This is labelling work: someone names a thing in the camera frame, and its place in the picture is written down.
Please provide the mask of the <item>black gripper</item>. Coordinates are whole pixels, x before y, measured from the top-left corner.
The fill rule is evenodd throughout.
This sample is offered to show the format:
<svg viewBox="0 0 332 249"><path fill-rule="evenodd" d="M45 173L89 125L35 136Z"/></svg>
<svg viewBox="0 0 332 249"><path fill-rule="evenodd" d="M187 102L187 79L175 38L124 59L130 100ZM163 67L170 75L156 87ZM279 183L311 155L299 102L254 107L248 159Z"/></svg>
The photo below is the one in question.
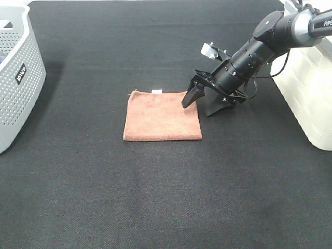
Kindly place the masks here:
<svg viewBox="0 0 332 249"><path fill-rule="evenodd" d="M247 96L238 88L247 83L247 80L238 79L232 71L221 70L218 73L208 73L195 70L187 93L182 100L182 107L188 108L197 99L204 96L206 90L206 115L209 117L220 110L232 109L234 102L243 103Z"/></svg>

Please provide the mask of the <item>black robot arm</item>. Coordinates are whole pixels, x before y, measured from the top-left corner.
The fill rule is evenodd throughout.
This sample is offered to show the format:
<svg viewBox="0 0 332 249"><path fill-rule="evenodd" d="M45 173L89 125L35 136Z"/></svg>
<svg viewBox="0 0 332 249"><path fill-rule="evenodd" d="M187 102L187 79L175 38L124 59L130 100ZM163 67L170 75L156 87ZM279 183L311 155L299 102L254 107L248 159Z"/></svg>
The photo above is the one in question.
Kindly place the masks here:
<svg viewBox="0 0 332 249"><path fill-rule="evenodd" d="M331 10L319 12L310 4L296 13L284 15L274 11L257 25L253 36L232 56L222 59L222 50L212 43L202 46L201 54L221 64L211 73L195 71L182 107L189 107L205 95L206 87L214 90L218 97L208 105L205 113L210 116L224 108L243 103L249 96L239 87L245 88L250 79L256 79L260 69L276 58L290 53L293 48L313 47L331 35Z"/></svg>

